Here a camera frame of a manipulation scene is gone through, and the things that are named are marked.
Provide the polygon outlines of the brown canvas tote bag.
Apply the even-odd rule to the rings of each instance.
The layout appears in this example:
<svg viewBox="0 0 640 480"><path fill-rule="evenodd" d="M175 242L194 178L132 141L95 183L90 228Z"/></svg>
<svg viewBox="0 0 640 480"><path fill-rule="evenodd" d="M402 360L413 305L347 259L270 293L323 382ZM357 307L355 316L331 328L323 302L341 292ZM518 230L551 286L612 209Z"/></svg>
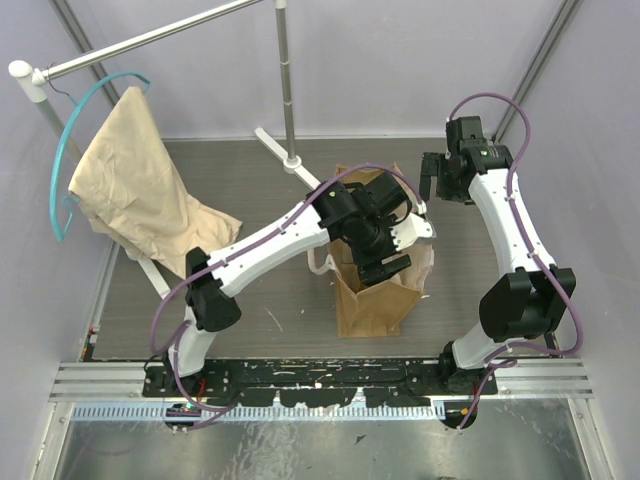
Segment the brown canvas tote bag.
<svg viewBox="0 0 640 480"><path fill-rule="evenodd" d="M336 170L311 195L329 234L325 268L334 272L338 335L342 338L383 337L400 333L400 324L417 305L433 263L431 242L399 253L412 265L377 285L359 281L350 244L365 248L391 240L390 229L415 213L425 219L424 206L395 167Z"/></svg>

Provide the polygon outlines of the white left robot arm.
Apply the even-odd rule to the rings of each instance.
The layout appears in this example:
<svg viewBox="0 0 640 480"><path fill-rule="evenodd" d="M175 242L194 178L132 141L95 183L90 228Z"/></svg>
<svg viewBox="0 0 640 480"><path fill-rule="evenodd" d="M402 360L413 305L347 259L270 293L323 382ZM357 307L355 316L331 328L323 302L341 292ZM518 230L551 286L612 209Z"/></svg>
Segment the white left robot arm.
<svg viewBox="0 0 640 480"><path fill-rule="evenodd" d="M359 281L373 286L408 268L411 260L401 252L398 227L412 202L397 177L380 173L368 183L321 183L293 210L236 245L216 253L192 249L186 258L191 282L187 288L187 327L170 347L165 385L178 396L194 393L200 371L218 332L241 317L236 296L250 283L311 249L335 240L351 251Z"/></svg>

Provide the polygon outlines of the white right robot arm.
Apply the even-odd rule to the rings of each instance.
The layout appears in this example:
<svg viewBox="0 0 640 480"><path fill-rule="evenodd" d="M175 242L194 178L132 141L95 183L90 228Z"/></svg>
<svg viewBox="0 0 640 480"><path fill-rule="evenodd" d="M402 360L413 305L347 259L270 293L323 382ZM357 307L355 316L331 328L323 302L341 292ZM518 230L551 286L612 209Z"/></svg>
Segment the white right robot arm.
<svg viewBox="0 0 640 480"><path fill-rule="evenodd" d="M476 206L498 261L499 279L481 298L478 323L448 343L438 359L444 390L459 394L505 352L554 332L576 286L569 268L558 267L539 239L519 193L513 157L489 143L477 116L447 122L447 151L426 152L420 193Z"/></svg>

